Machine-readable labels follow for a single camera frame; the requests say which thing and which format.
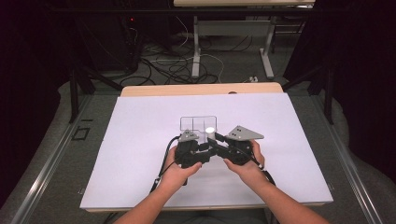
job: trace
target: hand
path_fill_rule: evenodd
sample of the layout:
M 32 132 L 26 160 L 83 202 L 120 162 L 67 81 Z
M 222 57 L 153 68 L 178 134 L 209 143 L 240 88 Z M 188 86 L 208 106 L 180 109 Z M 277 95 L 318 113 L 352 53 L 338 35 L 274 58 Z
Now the hand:
M 254 140 L 250 140 L 250 142 L 253 146 L 254 157 L 261 165 L 264 165 L 265 158 L 260 150 L 260 145 Z M 224 162 L 230 170 L 238 174 L 242 181 L 253 190 L 259 188 L 262 184 L 269 183 L 264 173 L 253 161 L 248 161 L 244 165 L 235 165 L 227 159 Z
M 175 193 L 178 189 L 183 186 L 187 178 L 195 174 L 199 168 L 201 168 L 202 163 L 197 162 L 192 167 L 183 169 L 174 163 L 175 161 L 175 150 L 176 147 L 172 147 L 168 152 L 168 157 L 166 158 L 164 168 L 169 166 L 169 168 L 163 174 L 159 188 L 170 190 Z

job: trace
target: desk leg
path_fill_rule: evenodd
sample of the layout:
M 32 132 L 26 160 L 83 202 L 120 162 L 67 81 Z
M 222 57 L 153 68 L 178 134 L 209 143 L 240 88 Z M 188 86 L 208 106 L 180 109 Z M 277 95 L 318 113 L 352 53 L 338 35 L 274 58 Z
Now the desk leg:
M 267 78 L 269 79 L 274 78 L 274 72 L 271 67 L 270 59 L 268 58 L 268 52 L 271 48 L 271 40 L 274 35 L 275 25 L 276 17 L 272 17 L 270 25 L 268 27 L 267 36 L 265 37 L 264 49 L 260 49 L 260 55 L 262 56 L 262 64 L 264 65 L 265 75 L 267 75 Z
M 201 60 L 201 50 L 199 49 L 198 18 L 194 16 L 194 60 L 192 64 L 192 77 L 199 76 L 199 62 Z

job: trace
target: gray floor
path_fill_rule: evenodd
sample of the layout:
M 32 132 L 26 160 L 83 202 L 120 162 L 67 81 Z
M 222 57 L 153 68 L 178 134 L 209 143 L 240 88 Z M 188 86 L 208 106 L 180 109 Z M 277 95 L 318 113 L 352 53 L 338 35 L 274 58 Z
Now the gray floor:
M 281 75 L 289 61 L 297 38 L 297 35 L 280 35 L 277 37 L 276 52 L 270 54 L 270 60 L 276 74 L 274 81 L 285 82 Z M 244 82 L 251 76 L 257 76 L 260 82 L 270 81 L 265 77 L 261 66 L 258 48 L 262 41 L 259 38 L 253 38 L 251 46 L 243 51 L 213 51 L 213 49 L 231 49 L 243 39 L 243 36 L 238 36 L 215 37 L 204 40 L 202 42 L 203 47 L 210 46 L 208 50 L 202 52 L 202 54 L 210 55 L 202 58 L 202 63 L 207 68 L 208 73 L 220 76 L 220 81 L 223 83 Z M 249 38 L 238 48 L 243 49 L 248 46 L 248 43 Z M 177 52 L 188 51 L 188 49 L 178 46 L 175 46 L 174 50 Z M 146 50 L 144 53 L 147 55 L 152 51 Z M 151 61 L 172 59 L 172 57 L 162 55 L 147 58 Z M 140 64 L 135 76 L 147 76 L 148 72 L 148 68 Z M 152 78 L 157 84 L 163 84 L 167 79 L 156 72 L 153 72 Z M 136 82 L 141 82 L 141 79 L 125 81 L 124 85 L 134 85 Z M 361 209 L 361 203 L 356 197 L 356 190 L 352 188 L 351 180 L 346 175 L 347 170 L 340 163 L 336 149 L 337 145 L 331 138 L 331 133 L 318 111 L 318 102 L 321 101 L 322 97 L 308 96 L 305 90 L 306 85 L 307 83 L 302 83 L 289 90 L 290 99 L 317 157 L 320 169 L 326 181 L 333 186 L 332 196 L 334 197 L 334 203 L 314 209 L 329 219 L 331 223 L 371 223 Z M 20 220 L 18 217 L 23 214 L 21 206 L 25 205 L 26 196 L 32 195 L 32 192 L 35 191 L 33 186 L 37 177 L 43 174 L 40 173 L 42 168 L 49 165 L 48 159 L 54 155 L 53 153 L 57 148 L 62 146 L 65 150 L 58 155 L 59 162 L 51 164 L 56 169 L 49 174 L 50 182 L 48 185 L 42 186 L 43 191 L 36 195 L 39 200 L 32 204 L 31 213 L 26 215 L 25 220 L 28 220 L 29 223 L 100 223 L 106 218 L 106 214 L 91 214 L 78 208 L 82 197 L 78 191 L 85 188 L 88 183 L 97 150 L 119 94 L 119 92 L 111 90 L 103 83 L 95 81 L 95 86 L 98 91 L 94 96 L 87 98 L 81 96 L 81 102 L 83 102 L 82 105 L 85 110 L 72 128 L 68 125 L 70 118 L 68 84 L 59 89 L 62 100 L 55 119 L 20 183 L 2 207 L 0 211 L 1 223 L 11 223 L 13 219 L 14 221 Z M 333 127 L 347 150 L 347 122 L 342 114 L 341 106 L 336 102 L 334 102 L 333 114 L 335 122 Z M 65 133 L 75 133 L 78 127 L 90 128 L 85 141 L 73 140 L 71 135 L 64 135 Z M 395 223 L 396 215 L 393 213 L 396 211 L 395 185 L 370 165 L 353 155 L 351 157 L 356 165 L 356 172 L 359 174 L 365 189 L 367 189 L 369 199 L 375 205 L 382 222 Z

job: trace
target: finger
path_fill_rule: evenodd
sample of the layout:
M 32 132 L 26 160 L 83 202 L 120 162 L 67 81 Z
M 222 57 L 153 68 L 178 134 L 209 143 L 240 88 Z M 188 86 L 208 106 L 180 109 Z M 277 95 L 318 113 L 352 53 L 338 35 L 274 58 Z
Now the finger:
M 253 147 L 252 151 L 256 160 L 258 160 L 260 163 L 264 163 L 265 159 L 264 156 L 262 155 L 262 150 L 260 148 L 259 143 L 256 142 L 255 140 L 250 140 L 250 143 Z

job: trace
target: white table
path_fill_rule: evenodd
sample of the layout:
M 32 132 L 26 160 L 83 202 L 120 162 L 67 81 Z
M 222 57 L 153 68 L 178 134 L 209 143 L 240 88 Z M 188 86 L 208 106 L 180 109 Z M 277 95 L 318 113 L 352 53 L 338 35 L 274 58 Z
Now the white table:
M 180 118 L 189 116 L 216 116 L 222 134 L 236 125 L 263 134 L 258 142 L 265 167 L 280 189 L 300 203 L 332 202 L 289 96 L 275 83 L 248 83 L 126 88 L 80 207 L 90 212 L 125 211 L 143 200 L 169 140 L 180 134 Z M 221 158 L 212 157 L 163 210 L 264 206 Z
M 175 0 L 176 7 L 284 7 L 311 5 L 315 0 Z M 201 50 L 200 35 L 256 35 L 265 36 L 264 48 L 260 49 L 265 75 L 272 79 L 274 73 L 268 58 L 276 17 L 270 21 L 198 21 L 194 16 L 194 59 L 192 77 L 199 76 Z

